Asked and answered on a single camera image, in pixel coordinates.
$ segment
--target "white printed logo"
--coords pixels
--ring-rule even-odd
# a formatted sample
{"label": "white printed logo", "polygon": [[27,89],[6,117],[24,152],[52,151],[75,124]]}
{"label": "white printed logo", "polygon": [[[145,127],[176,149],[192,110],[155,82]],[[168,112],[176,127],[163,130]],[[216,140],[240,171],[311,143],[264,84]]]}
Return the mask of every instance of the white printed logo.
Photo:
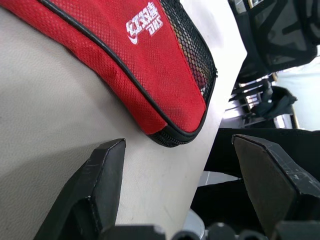
{"label": "white printed logo", "polygon": [[134,44],[138,44],[138,34],[143,30],[149,31],[150,36],[153,36],[162,26],[161,16],[158,13],[153,2],[148,2],[148,5],[135,15],[132,20],[126,23],[126,31],[128,38]]}

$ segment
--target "black mesh pocket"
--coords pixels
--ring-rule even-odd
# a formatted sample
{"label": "black mesh pocket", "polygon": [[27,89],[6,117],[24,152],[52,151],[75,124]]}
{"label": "black mesh pocket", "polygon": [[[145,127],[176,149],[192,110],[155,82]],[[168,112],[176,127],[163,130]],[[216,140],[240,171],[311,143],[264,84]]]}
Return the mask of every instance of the black mesh pocket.
{"label": "black mesh pocket", "polygon": [[210,50],[178,0],[160,0],[160,3],[207,103],[217,78],[217,69]]}

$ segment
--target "black zipper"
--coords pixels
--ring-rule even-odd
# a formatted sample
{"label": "black zipper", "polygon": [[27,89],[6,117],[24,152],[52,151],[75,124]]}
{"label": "black zipper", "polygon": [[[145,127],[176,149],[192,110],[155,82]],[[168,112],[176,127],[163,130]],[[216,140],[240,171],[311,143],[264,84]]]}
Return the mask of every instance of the black zipper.
{"label": "black zipper", "polygon": [[[200,132],[206,116],[208,112],[208,107],[210,103],[210,98],[212,96],[215,83],[213,83],[210,94],[206,103],[206,109],[200,121],[199,127],[193,132],[186,132],[180,129],[171,119],[162,111],[162,109],[157,105],[157,103],[152,99],[152,97],[148,94],[148,92],[143,88],[143,86],[138,82],[134,74],[130,71],[130,69],[126,66],[126,64],[113,52],[98,36],[96,36],[93,32],[91,32],[87,27],[78,22],[75,18],[70,16],[68,13],[60,9],[57,5],[52,3],[49,0],[38,0],[41,4],[43,4],[46,8],[48,8],[53,13],[57,14],[60,18],[65,20],[68,24],[73,26],[79,32],[81,32],[84,36],[89,38],[92,42],[94,42],[97,46],[99,46],[102,50],[105,51],[109,57],[114,60],[114,62],[121,68],[121,70],[126,74],[126,76],[131,80],[131,82],[135,85],[135,87],[141,92],[141,94],[145,97],[145,99],[150,103],[150,105],[154,108],[154,110],[162,117],[162,119],[167,123],[167,126],[154,134],[150,135],[150,138],[155,140],[157,143],[166,146],[166,147],[175,147],[181,144],[187,144],[191,142]],[[199,34],[203,43],[207,46],[207,43]],[[212,71],[217,75],[217,69],[214,67]]]}

